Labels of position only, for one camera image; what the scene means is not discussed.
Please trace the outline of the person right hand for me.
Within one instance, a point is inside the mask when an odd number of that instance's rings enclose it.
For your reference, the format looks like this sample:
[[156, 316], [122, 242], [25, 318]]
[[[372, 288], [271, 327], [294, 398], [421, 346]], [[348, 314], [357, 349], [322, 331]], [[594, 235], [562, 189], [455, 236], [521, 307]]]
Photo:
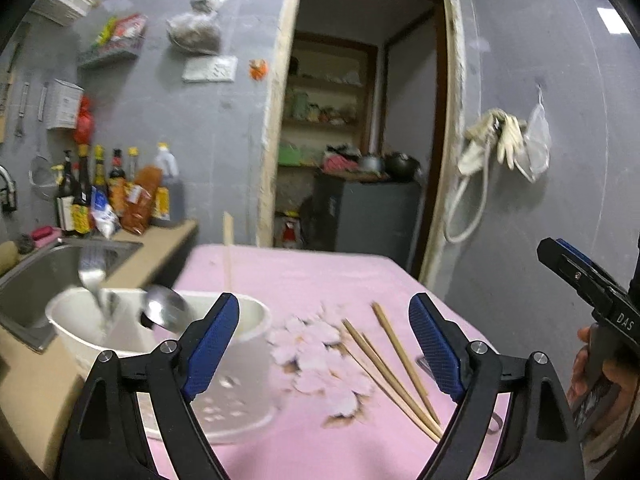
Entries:
[[633, 372], [639, 370], [639, 353], [618, 336], [612, 328], [593, 324], [590, 327], [588, 358], [584, 369], [586, 391], [572, 403], [572, 415], [580, 442], [592, 433], [594, 426], [613, 407], [621, 386], [603, 373], [603, 363], [614, 360]]

